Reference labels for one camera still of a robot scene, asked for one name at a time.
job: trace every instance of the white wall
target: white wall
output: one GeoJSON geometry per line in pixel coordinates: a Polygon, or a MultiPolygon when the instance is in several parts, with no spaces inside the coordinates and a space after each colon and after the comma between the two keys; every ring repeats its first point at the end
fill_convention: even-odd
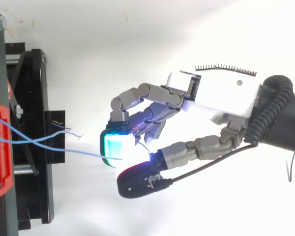
{"type": "MultiPolygon", "coordinates": [[[[165,84],[175,69],[229,63],[258,71],[261,83],[286,75],[295,88],[294,0],[1,0],[0,12],[8,20],[6,42],[24,41],[28,50],[48,55],[49,107],[66,110],[67,126],[85,134],[79,142],[67,136],[67,148],[99,153],[111,99],[142,82],[165,84]]],[[[201,114],[179,113],[154,145],[220,129],[201,114]]],[[[286,170],[291,157],[260,145],[129,200],[118,195],[114,169],[67,153],[65,164],[53,166],[55,219],[49,225],[34,220],[20,235],[295,236],[295,162],[292,183],[286,170]]]]}

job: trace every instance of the red plastic part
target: red plastic part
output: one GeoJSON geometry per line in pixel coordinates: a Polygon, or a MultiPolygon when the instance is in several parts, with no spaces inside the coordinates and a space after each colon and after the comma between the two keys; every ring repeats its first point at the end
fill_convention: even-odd
{"type": "MultiPolygon", "coordinates": [[[[9,108],[0,105],[0,119],[10,123],[9,108]]],[[[10,140],[10,130],[0,123],[0,137],[10,140]]],[[[13,186],[11,144],[0,142],[0,197],[13,186]]]]}

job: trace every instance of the blue wire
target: blue wire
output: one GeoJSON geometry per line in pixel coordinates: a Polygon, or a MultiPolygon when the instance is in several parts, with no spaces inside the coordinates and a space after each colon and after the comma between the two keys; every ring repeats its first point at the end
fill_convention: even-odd
{"type": "Polygon", "coordinates": [[[69,130],[71,130],[70,128],[67,128],[67,127],[64,127],[64,126],[61,126],[61,125],[58,125],[58,124],[56,124],[56,123],[52,123],[54,126],[57,126],[57,127],[59,127],[59,128],[62,128],[62,129],[69,129],[69,130]]]}
{"type": "MultiPolygon", "coordinates": [[[[56,135],[61,134],[61,133],[72,134],[72,135],[74,135],[74,136],[77,137],[77,138],[80,138],[80,137],[81,137],[81,136],[76,135],[76,134],[74,134],[74,133],[71,133],[71,132],[68,132],[68,131],[63,130],[63,131],[58,131],[58,132],[56,132],[56,133],[54,133],[54,134],[52,134],[52,135],[50,135],[50,136],[46,136],[46,137],[44,137],[44,138],[34,139],[34,141],[35,141],[35,142],[41,142],[41,141],[44,141],[44,140],[46,140],[46,139],[53,138],[53,137],[55,137],[56,135]]],[[[10,140],[10,143],[11,143],[11,144],[28,144],[28,143],[31,143],[31,142],[30,142],[30,141],[26,141],[26,140],[20,140],[20,141],[12,141],[12,140],[10,140]]]]}
{"type": "MultiPolygon", "coordinates": [[[[70,150],[70,149],[61,149],[61,148],[55,148],[55,147],[49,147],[43,144],[40,144],[36,141],[34,141],[33,139],[30,139],[28,136],[24,135],[23,133],[19,132],[17,129],[15,129],[14,127],[12,127],[10,124],[8,124],[7,122],[3,121],[0,119],[0,123],[4,124],[5,126],[9,127],[13,132],[17,133],[18,135],[20,135],[22,138],[30,141],[31,143],[41,147],[41,148],[45,148],[51,151],[63,151],[63,152],[73,152],[73,153],[79,153],[79,154],[84,154],[84,155],[89,155],[89,156],[96,156],[96,157],[100,157],[100,158],[105,158],[105,159],[112,159],[112,160],[122,160],[120,158],[111,158],[111,157],[106,157],[106,156],[101,156],[98,154],[94,154],[94,153],[90,153],[90,152],[84,152],[84,151],[78,151],[78,150],[70,150]]],[[[1,139],[1,142],[5,142],[5,143],[10,143],[12,142],[11,140],[6,140],[6,139],[1,139]]]]}

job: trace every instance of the black metal frame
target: black metal frame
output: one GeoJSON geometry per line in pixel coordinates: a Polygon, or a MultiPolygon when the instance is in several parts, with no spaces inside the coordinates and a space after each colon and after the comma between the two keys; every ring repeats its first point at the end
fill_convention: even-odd
{"type": "MultiPolygon", "coordinates": [[[[32,139],[61,130],[52,121],[63,122],[65,111],[49,111],[46,64],[40,49],[25,51],[25,43],[4,44],[0,31],[0,104],[10,106],[11,125],[32,139]],[[6,64],[5,55],[19,54],[17,64],[6,64]],[[15,114],[20,105],[24,114],[15,114]]],[[[12,133],[12,139],[19,136],[12,133]]],[[[64,148],[64,134],[42,144],[64,148]]],[[[54,218],[51,165],[64,163],[64,152],[53,152],[34,144],[14,145],[14,165],[30,164],[33,174],[16,175],[15,185],[0,198],[0,236],[17,236],[18,230],[30,229],[30,219],[43,224],[54,218]]]]}
{"type": "MultiPolygon", "coordinates": [[[[39,49],[13,53],[20,54],[16,65],[7,65],[8,77],[15,97],[10,98],[11,124],[25,135],[35,139],[51,135],[60,128],[52,120],[65,125],[64,111],[48,111],[46,64],[44,52],[39,49]],[[17,119],[16,105],[24,114],[17,119]]],[[[64,134],[42,142],[50,147],[64,148],[64,134]]],[[[30,219],[41,218],[43,224],[54,218],[54,200],[51,165],[64,163],[64,152],[52,152],[33,144],[13,147],[14,165],[30,163],[33,175],[15,176],[19,230],[30,229],[30,219]]]]}

